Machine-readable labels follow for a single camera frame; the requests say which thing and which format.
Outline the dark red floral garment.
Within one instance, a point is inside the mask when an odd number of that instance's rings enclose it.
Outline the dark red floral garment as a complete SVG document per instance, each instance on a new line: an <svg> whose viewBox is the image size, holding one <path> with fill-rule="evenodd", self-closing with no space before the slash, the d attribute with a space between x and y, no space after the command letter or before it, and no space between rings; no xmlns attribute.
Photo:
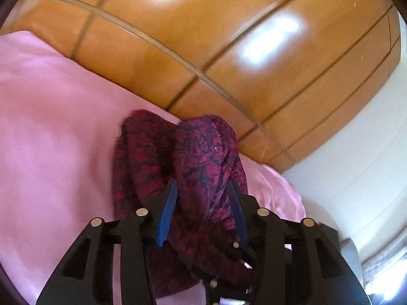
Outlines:
<svg viewBox="0 0 407 305"><path fill-rule="evenodd" d="M192 268L248 284L254 273L226 250L237 240L226 186L235 180L241 191L248 190L233 128L213 115L173 124L146 110L131 113L114 150L116 219L145 207L169 180L176 180L178 196L168 238L147 251L155 297L195 286Z"/></svg>

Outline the wooden panelled wardrobe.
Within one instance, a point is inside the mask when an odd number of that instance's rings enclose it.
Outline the wooden panelled wardrobe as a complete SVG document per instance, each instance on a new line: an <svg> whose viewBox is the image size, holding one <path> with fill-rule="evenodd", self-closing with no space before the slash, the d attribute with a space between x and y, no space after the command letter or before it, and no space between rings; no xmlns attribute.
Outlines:
<svg viewBox="0 0 407 305"><path fill-rule="evenodd" d="M27 30L182 118L217 114L280 172L345 127L401 59L391 0L7 0Z"/></svg>

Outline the pink quilted bedspread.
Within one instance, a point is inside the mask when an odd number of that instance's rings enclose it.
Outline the pink quilted bedspread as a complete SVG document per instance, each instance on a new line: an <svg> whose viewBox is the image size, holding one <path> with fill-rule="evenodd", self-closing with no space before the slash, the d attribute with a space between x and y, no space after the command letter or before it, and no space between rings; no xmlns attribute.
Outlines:
<svg viewBox="0 0 407 305"><path fill-rule="evenodd" d="M29 304L85 225L113 219L113 151L133 110L179 123L31 32L1 37L1 265Z"/></svg>

